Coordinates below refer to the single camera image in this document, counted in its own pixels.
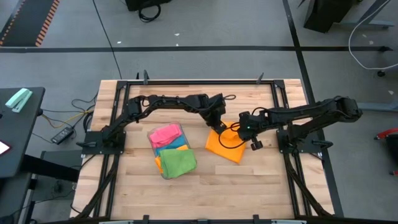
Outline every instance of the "black desk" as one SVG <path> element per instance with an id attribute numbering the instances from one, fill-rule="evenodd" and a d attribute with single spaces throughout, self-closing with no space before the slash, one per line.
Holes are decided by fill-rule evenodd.
<path id="1" fill-rule="evenodd" d="M 0 89 L 2 118 L 0 119 L 0 140 L 12 148 L 0 155 L 0 178 L 15 176 L 18 172 L 31 172 L 58 179 L 77 182 L 78 170 L 26 155 L 26 148 L 39 114 L 44 96 L 43 87 L 28 88 L 33 92 L 21 112 L 14 113 L 5 103 L 20 88 Z"/>

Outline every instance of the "blue cloth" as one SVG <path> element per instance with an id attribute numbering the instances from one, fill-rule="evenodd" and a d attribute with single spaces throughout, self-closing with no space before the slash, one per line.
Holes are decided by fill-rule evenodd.
<path id="1" fill-rule="evenodd" d="M 155 156 L 158 156 L 160 154 L 161 150 L 163 150 L 163 149 L 176 149 L 176 148 L 178 148 L 180 146 L 183 146 L 185 144 L 187 144 L 185 142 L 185 138 L 184 138 L 183 135 L 181 135 L 180 137 L 174 139 L 174 141 L 172 141 L 170 144 L 168 144 L 166 146 L 163 146 L 163 147 L 157 148 L 155 150 Z"/>

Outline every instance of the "pink cloth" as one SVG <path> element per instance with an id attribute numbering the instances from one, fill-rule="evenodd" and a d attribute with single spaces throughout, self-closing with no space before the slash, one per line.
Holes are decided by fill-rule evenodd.
<path id="1" fill-rule="evenodd" d="M 164 128 L 156 130 L 149 136 L 152 146 L 154 148 L 163 147 L 170 144 L 174 139 L 182 134 L 180 126 L 177 124 L 170 124 Z"/>

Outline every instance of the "floor mat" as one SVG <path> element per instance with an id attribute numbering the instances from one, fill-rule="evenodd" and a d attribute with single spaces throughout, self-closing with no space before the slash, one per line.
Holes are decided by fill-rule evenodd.
<path id="1" fill-rule="evenodd" d="M 39 47 L 59 0 L 21 0 L 0 33 L 0 46 Z"/>

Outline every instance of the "green cloth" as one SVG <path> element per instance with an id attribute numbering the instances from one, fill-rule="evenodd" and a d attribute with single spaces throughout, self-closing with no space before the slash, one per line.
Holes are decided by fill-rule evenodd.
<path id="1" fill-rule="evenodd" d="M 197 167 L 197 160 L 192 149 L 168 149 L 160 151 L 163 175 L 167 178 L 176 178 Z"/>

